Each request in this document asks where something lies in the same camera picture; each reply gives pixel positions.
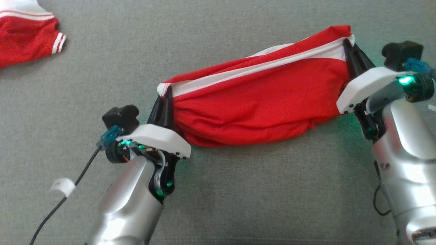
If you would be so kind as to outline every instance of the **white cable tie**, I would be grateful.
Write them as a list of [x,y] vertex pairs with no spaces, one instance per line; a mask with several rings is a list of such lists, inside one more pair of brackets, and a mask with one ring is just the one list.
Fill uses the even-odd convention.
[[432,111],[434,111],[434,112],[436,112],[436,106],[434,106],[434,105],[428,104],[427,108],[432,110]]
[[74,182],[68,178],[60,178],[54,181],[53,185],[50,187],[50,191],[58,190],[65,194],[65,197],[68,197],[71,192],[73,192],[76,185]]

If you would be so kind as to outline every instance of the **red fabric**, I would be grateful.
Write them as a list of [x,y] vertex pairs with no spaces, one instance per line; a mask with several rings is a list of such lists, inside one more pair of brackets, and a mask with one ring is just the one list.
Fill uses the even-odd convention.
[[[273,53],[229,61],[166,82],[195,80],[274,61],[349,36],[349,26],[330,27]],[[211,147],[285,140],[338,116],[336,100],[348,81],[343,60],[303,59],[176,96],[174,117],[186,140],[194,145]]]
[[[0,68],[32,61],[59,52],[65,35],[57,30],[58,20],[35,1],[6,2],[0,9]],[[36,9],[36,13],[18,11]]]

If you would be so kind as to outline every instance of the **white stripe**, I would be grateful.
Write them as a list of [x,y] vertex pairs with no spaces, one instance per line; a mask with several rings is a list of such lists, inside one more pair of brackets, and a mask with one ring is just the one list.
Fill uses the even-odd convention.
[[12,16],[12,17],[19,17],[27,20],[49,20],[54,18],[53,15],[47,15],[47,16],[31,16],[21,13],[15,13],[15,12],[3,12],[0,14],[0,18],[6,17],[6,16]]
[[61,37],[62,37],[62,33],[58,33],[58,36],[56,37],[56,40],[54,41],[54,44],[53,44],[53,48],[51,49],[51,53],[52,54],[54,54],[54,53],[56,53],[56,51],[58,50],[58,44],[59,44],[59,41],[61,40]]
[[[173,88],[173,97],[184,95],[208,86],[225,82],[230,79],[237,77],[246,76],[256,72],[272,69],[282,65],[286,65],[292,62],[296,62],[307,58],[332,58],[345,61],[344,49],[342,42],[346,37],[341,37],[333,42],[324,44],[322,46],[310,49],[299,54],[291,55],[274,61],[269,61],[257,65],[252,65],[249,67],[244,67],[236,70],[226,71],[222,73],[213,74],[210,76],[202,77],[189,82],[173,83],[171,87]],[[352,45],[354,45],[354,35],[348,37]],[[163,95],[166,92],[165,83],[157,87],[157,92]]]
[[36,0],[0,0],[0,11],[14,10],[23,14],[51,14],[39,6]]
[[293,44],[282,44],[282,45],[272,46],[270,48],[267,48],[265,50],[260,51],[259,53],[255,53],[253,55],[250,55],[247,58],[269,54],[269,53],[272,53],[272,52],[277,51],[277,50],[282,49],[282,48],[286,48],[286,47],[291,46],[291,45],[293,45]]
[[62,51],[62,46],[64,45],[65,39],[67,39],[67,36],[65,34],[62,35],[61,44],[59,44],[58,53]]

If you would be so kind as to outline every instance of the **black wire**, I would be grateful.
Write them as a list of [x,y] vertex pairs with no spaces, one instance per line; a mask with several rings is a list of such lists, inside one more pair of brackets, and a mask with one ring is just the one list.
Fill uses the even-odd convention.
[[382,213],[382,212],[380,212],[380,210],[377,208],[377,205],[375,204],[375,200],[377,199],[377,192],[380,190],[381,187],[382,187],[382,184],[379,183],[378,186],[377,186],[377,188],[375,189],[374,196],[373,196],[373,198],[372,198],[372,205],[374,206],[375,211],[376,211],[379,215],[381,215],[381,216],[385,216],[385,215],[388,215],[388,214],[391,212],[391,210],[389,209],[389,210],[387,210],[386,212]]
[[94,154],[91,156],[91,158],[89,159],[88,163],[86,164],[85,168],[82,170],[82,173],[79,175],[79,178],[77,178],[76,182],[74,183],[75,186],[77,186],[80,182],[80,180],[83,178],[83,176],[85,175],[86,171],[88,170],[89,166],[91,165],[92,161],[94,160],[94,158],[97,156],[97,154],[99,153],[99,151],[102,149],[102,146],[97,147],[97,149],[95,150]]
[[[94,154],[89,159],[88,163],[86,164],[85,168],[82,170],[82,173],[79,175],[79,178],[77,178],[76,182],[74,183],[75,186],[77,186],[80,182],[80,180],[85,175],[86,171],[88,170],[89,166],[91,165],[94,158],[97,156],[99,151],[101,150],[101,146],[97,147]],[[45,217],[45,219],[41,222],[41,224],[38,226],[38,229],[36,229],[35,234],[33,235],[32,241],[30,242],[30,245],[33,245],[35,243],[36,237],[38,236],[39,232],[41,231],[42,227],[45,225],[45,223],[50,219],[50,217],[62,206],[62,204],[67,200],[67,197],[64,197],[53,210]]]

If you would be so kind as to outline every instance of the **white plastic part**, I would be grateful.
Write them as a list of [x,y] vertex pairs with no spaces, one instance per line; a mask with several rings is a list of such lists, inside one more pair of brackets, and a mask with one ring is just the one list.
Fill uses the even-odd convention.
[[432,105],[432,104],[428,104],[428,105],[427,105],[427,108],[428,108],[429,110],[432,110],[432,111],[436,112],[436,106],[434,106],[434,105]]
[[76,185],[74,182],[68,178],[60,178],[54,181],[53,185],[50,187],[50,191],[58,190],[65,194],[65,197],[68,197],[71,192],[73,192]]
[[337,109],[340,113],[354,112],[356,104],[361,103],[365,98],[373,95],[398,77],[412,74],[412,71],[397,72],[384,66],[371,68],[351,80],[345,87],[336,101]]
[[191,145],[186,140],[175,131],[154,124],[139,125],[131,134],[118,137],[116,140],[132,140],[145,146],[173,153],[180,158],[191,156]]

